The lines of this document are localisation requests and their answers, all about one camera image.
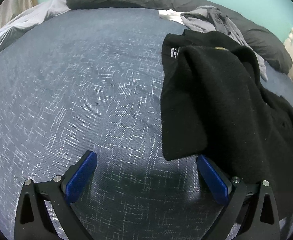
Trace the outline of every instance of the metal pin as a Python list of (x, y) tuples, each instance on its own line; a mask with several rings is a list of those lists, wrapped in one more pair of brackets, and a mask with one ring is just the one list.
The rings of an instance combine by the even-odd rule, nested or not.
[(267, 180), (262, 181), (262, 184), (266, 187), (270, 185), (270, 183)]
[(32, 182), (31, 179), (27, 179), (27, 180), (24, 182), (24, 184), (27, 185), (27, 186), (29, 186), (29, 185), (31, 184), (31, 182)]
[(232, 177), (232, 181), (234, 183), (240, 183), (240, 178), (239, 177)]
[(62, 177), (60, 175), (57, 175), (53, 178), (54, 182), (59, 182), (62, 179)]

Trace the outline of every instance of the dark gray pillow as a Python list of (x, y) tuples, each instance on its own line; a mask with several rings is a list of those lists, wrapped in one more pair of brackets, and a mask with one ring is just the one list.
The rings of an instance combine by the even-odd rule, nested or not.
[(71, 9), (96, 8), (149, 8), (155, 10), (173, 9), (178, 12), (192, 11), (201, 5), (213, 5), (225, 13), (242, 32), (245, 41), (263, 57), (275, 70), (288, 74), (292, 60), (282, 42), (269, 30), (220, 4), (207, 0), (66, 0)]

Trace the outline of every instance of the black clothing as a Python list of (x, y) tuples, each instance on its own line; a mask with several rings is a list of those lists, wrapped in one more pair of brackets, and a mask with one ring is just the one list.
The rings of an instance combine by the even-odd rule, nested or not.
[(246, 183), (266, 179), (280, 219), (292, 214), (293, 108), (262, 87), (254, 52), (223, 33), (185, 30), (166, 36), (162, 63), (165, 159), (205, 154)]

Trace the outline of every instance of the bed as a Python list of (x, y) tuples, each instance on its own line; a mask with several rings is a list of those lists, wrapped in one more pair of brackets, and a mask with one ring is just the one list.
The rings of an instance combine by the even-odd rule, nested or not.
[[(205, 234), (222, 207), (199, 181), (195, 158), (162, 156), (161, 46), (184, 28), (154, 9), (72, 10), (0, 51), (0, 230), (8, 239), (24, 180), (63, 174), (88, 149), (98, 166), (72, 207), (95, 239)], [(262, 84), (293, 106), (290, 78), (266, 67)], [(280, 225), (286, 239), (293, 215)]]

